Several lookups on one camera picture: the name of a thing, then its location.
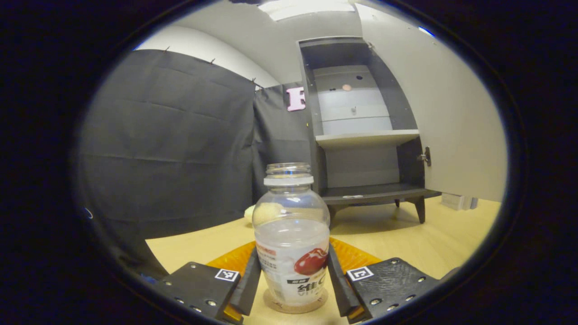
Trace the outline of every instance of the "cabinet leg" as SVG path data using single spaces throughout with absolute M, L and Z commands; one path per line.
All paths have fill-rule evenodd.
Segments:
M 333 219 L 335 215 L 340 211 L 348 207 L 347 205 L 328 205 L 327 208 L 329 209 L 329 216 Z
M 420 223 L 425 222 L 425 198 L 423 196 L 405 199 L 416 205 L 417 216 L 420 218 Z

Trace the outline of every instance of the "bottle label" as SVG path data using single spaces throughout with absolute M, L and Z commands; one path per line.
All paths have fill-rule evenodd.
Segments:
M 257 254 L 271 294 L 300 306 L 321 298 L 329 238 L 305 248 L 276 248 L 257 240 Z

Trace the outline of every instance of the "ceiling light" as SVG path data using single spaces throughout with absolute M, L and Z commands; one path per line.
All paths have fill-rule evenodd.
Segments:
M 257 6 L 274 21 L 315 12 L 354 12 L 348 0 L 276 0 Z

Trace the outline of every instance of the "pink letter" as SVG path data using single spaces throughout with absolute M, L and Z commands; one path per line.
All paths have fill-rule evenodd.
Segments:
M 287 89 L 287 94 L 289 94 L 289 107 L 287 108 L 289 112 L 305 109 L 305 93 L 303 87 Z

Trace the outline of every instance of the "yellow object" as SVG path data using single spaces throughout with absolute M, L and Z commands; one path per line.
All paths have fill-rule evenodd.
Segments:
M 254 209 L 255 209 L 255 206 L 252 205 L 245 210 L 245 214 L 244 214 L 245 220 L 247 220 L 247 222 L 249 222 L 251 224 L 253 223 L 253 210 Z
M 272 216 L 282 215 L 286 212 L 279 203 L 263 202 L 253 211 L 253 217 L 256 220 L 268 220 Z

